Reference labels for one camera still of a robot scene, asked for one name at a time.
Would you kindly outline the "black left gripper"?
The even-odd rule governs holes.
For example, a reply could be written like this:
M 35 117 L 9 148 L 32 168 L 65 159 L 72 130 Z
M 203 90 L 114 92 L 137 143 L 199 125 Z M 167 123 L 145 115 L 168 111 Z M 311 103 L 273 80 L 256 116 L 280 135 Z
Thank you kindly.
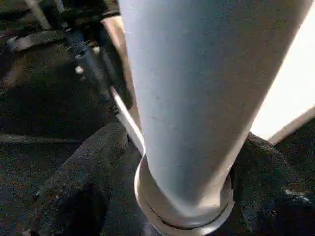
M 104 0 L 27 0 L 22 9 L 6 10 L 5 70 L 11 67 L 17 39 L 35 32 L 62 33 L 85 77 L 115 108 L 132 108 L 121 57 L 103 20 L 110 17 Z

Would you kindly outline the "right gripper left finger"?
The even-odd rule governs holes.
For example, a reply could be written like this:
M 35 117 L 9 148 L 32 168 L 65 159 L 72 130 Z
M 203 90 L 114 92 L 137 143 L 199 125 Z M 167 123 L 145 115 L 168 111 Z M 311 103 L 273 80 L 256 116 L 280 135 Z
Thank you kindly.
M 88 137 L 35 194 L 23 236 L 98 236 L 113 189 L 113 161 L 127 133 L 110 123 Z

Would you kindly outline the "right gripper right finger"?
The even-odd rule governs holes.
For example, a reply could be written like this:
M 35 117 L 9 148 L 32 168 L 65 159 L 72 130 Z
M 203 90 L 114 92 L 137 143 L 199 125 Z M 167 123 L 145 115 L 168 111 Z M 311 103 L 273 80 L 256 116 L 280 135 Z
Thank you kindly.
M 248 134 L 231 179 L 233 199 L 251 234 L 315 234 L 315 192 L 268 141 Z

